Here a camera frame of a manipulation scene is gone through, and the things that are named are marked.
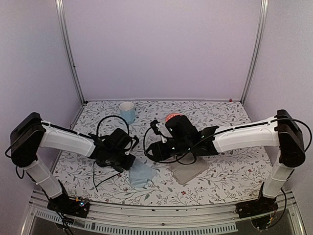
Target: floral tablecloth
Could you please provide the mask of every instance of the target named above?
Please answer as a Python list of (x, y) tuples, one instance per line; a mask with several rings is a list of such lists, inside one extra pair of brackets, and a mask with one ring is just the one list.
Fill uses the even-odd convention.
[[(88, 197), (93, 201), (128, 205), (183, 206), (227, 203), (256, 198), (261, 183), (271, 170), (263, 147), (231, 150), (218, 156), (204, 157), (209, 168), (185, 185), (179, 185), (168, 164), (150, 161), (143, 154), (143, 135), (153, 119), (164, 121), (170, 113), (181, 113), (201, 130), (207, 126), (229, 126), (250, 122), (242, 105), (237, 102), (205, 101), (133, 101), (136, 120), (130, 125), (131, 135), (137, 135), (139, 145), (132, 151), (137, 159), (156, 169), (156, 176), (144, 188), (133, 188), (129, 172), (113, 177), (98, 187), (93, 182), (93, 161), (78, 154), (63, 152), (54, 170), (70, 196)], [(74, 126), (80, 133), (95, 133), (98, 121), (107, 115), (119, 115), (121, 101), (95, 101), (88, 103)], [(125, 129), (117, 118), (109, 119), (101, 127), (101, 135), (115, 128)], [(158, 141), (151, 131), (146, 146)], [(110, 167), (95, 164), (96, 184), (114, 174)]]

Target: ventilation grille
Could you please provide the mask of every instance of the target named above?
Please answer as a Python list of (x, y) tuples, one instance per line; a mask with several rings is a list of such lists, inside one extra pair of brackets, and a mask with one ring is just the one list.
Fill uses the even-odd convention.
[[(51, 222), (62, 224), (60, 217), (53, 213), (40, 209), (36, 210), (36, 216)], [(183, 229), (145, 229), (145, 228), (126, 228), (118, 226), (103, 225), (96, 222), (82, 222), (81, 226), (73, 226), (78, 229), (98, 232), (106, 235), (218, 235), (228, 234), (238, 231), (236, 223), (228, 223), (217, 226), (208, 226), (201, 228), (183, 228)]]

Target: red object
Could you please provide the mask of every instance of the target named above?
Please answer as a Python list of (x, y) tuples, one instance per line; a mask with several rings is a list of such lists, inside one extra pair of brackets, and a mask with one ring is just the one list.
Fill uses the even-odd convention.
[(169, 119), (175, 117), (175, 116), (181, 116), (181, 114), (177, 114), (177, 113), (172, 113), (172, 114), (169, 114), (167, 117), (166, 117), (166, 121), (168, 121)]

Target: purple wall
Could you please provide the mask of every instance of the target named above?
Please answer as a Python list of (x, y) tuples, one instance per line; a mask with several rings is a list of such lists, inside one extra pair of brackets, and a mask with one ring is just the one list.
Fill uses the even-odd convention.
[[(253, 121), (286, 109), (313, 130), (313, 3), (270, 1), (261, 50), (245, 108)], [(303, 128), (307, 144), (309, 136)], [(271, 158), (276, 151), (269, 149)], [(313, 147), (289, 183), (313, 234)]]
[(95, 99), (240, 99), (261, 1), (65, 1), (82, 89)]
[[(69, 71), (54, 0), (0, 1), (0, 234), (19, 233), (33, 184), (4, 156), (13, 128), (29, 113), (69, 126), (79, 101)], [(42, 156), (51, 165), (55, 152)]]

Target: blue napkin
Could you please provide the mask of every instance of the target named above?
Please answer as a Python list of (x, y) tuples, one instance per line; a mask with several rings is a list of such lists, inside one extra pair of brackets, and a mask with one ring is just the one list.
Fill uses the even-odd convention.
[(134, 188), (143, 188), (156, 173), (156, 170), (136, 159), (129, 169), (130, 184)]

